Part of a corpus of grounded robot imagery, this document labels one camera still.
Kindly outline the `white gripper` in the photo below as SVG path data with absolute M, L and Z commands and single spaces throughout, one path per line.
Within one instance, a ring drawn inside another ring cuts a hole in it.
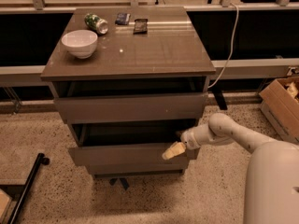
M 162 155 L 164 160 L 170 160 L 189 150 L 198 149 L 208 141 L 209 129 L 207 125 L 192 127 L 186 131 L 177 131 L 176 136 L 181 142 L 175 142 Z

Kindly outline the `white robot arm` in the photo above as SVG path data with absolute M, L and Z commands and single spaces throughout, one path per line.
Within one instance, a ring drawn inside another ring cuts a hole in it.
M 299 224 L 299 147 L 239 125 L 222 113 L 184 131 L 163 158 L 170 160 L 202 145 L 236 142 L 250 153 L 244 224 Z

